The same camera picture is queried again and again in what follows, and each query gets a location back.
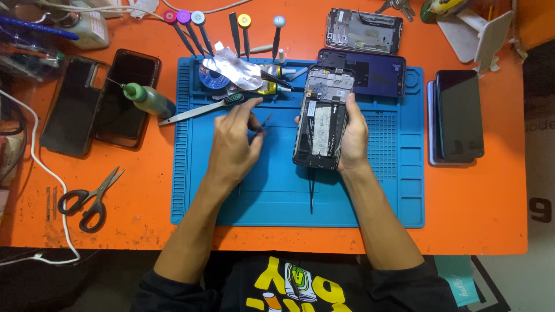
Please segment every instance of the black scissors handle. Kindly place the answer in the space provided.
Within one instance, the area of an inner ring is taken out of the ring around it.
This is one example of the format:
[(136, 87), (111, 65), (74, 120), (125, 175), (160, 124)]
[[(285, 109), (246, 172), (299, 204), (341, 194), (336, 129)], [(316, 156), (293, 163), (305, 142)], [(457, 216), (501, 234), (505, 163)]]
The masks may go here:
[[(89, 198), (89, 195), (90, 192), (84, 189), (71, 190), (63, 194), (58, 201), (58, 211), (61, 214), (73, 215), (77, 212), (77, 210), (81, 209), (85, 201)], [(69, 207), (69, 209), (64, 210), (64, 201), (75, 196), (77, 196), (77, 201), (71, 207)]]
[[(89, 221), (93, 218), (95, 214), (98, 213), (98, 222), (96, 225), (87, 228)], [(92, 206), (90, 206), (89, 210), (83, 213), (83, 219), (79, 222), (79, 229), (86, 233), (94, 233), (98, 231), (104, 221), (106, 220), (106, 206), (102, 202), (94, 202)]]

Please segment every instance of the keys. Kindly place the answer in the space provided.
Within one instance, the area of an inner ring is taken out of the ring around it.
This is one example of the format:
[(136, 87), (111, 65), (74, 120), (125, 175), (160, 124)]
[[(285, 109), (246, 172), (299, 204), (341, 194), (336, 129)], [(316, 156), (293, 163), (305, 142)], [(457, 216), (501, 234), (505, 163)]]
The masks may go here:
[(408, 3), (408, 0), (391, 0), (391, 5), (394, 9), (398, 9), (403, 13), (403, 15), (407, 18), (409, 22), (412, 22), (414, 19), (413, 16), (416, 15), (415, 11), (412, 10), (411, 5)]
[(383, 5), (381, 8), (379, 8), (379, 9), (378, 9), (376, 12), (374, 12), (374, 13), (376, 13), (376, 14), (381, 14), (383, 11), (389, 9), (389, 8), (391, 7), (391, 2), (392, 2), (392, 1), (395, 1), (395, 0), (385, 0), (384, 5)]

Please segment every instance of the solder wire spool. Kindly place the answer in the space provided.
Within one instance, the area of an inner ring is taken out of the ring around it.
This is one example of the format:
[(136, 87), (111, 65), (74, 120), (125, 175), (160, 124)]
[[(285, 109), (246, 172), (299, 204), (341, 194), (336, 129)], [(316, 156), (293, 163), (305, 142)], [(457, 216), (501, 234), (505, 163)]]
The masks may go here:
[(199, 68), (199, 78), (203, 85), (212, 90), (225, 88), (225, 86), (229, 84), (229, 79), (225, 76), (222, 76), (222, 74), (218, 72), (211, 71), (204, 66)]

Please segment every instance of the smartphone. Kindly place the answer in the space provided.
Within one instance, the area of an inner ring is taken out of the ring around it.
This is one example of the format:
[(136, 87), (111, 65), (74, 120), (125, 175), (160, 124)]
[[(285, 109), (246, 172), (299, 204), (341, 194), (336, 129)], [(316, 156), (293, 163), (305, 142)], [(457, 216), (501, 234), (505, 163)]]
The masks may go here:
[(436, 112), (436, 82), (428, 82), (428, 162), (432, 166), (456, 166), (468, 165), (474, 162), (474, 158), (448, 160), (441, 157), (439, 132), (437, 131), (438, 118)]
[(348, 121), (345, 101), (355, 73), (350, 69), (313, 65), (301, 105), (293, 163), (335, 170)]
[(100, 67), (107, 69), (109, 66), (81, 56), (68, 60), (52, 98), (41, 146), (73, 157), (89, 152), (101, 97), (101, 90), (94, 86)]
[(478, 73), (473, 70), (438, 71), (436, 96), (442, 158), (484, 156)]
[(327, 15), (328, 48), (395, 55), (399, 51), (403, 19), (333, 8)]
[(357, 94), (384, 97), (405, 95), (407, 61), (404, 57), (321, 49), (318, 64), (353, 70), (353, 92)]
[(104, 82), (100, 111), (95, 119), (95, 139), (136, 148), (148, 124), (148, 113), (138, 109), (123, 94), (119, 84), (138, 83), (156, 87), (162, 64), (160, 59), (139, 52), (119, 49)]

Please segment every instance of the hand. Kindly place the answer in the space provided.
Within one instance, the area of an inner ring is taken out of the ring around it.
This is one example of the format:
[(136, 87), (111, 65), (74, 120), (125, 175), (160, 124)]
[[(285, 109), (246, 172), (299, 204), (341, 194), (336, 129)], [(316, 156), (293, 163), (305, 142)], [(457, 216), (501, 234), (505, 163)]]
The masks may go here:
[(345, 103), (349, 114), (349, 124), (345, 128), (345, 133), (341, 139), (341, 155), (337, 170), (340, 173), (349, 170), (358, 170), (369, 166), (368, 156), (368, 125), (366, 118), (360, 112), (359, 106), (355, 101), (355, 94), (350, 93)]
[(228, 115), (214, 119), (214, 137), (206, 178), (213, 187), (230, 193), (258, 160), (263, 134), (258, 133), (249, 145), (247, 129), (256, 131), (260, 123), (251, 110), (262, 98), (249, 99), (235, 106)]

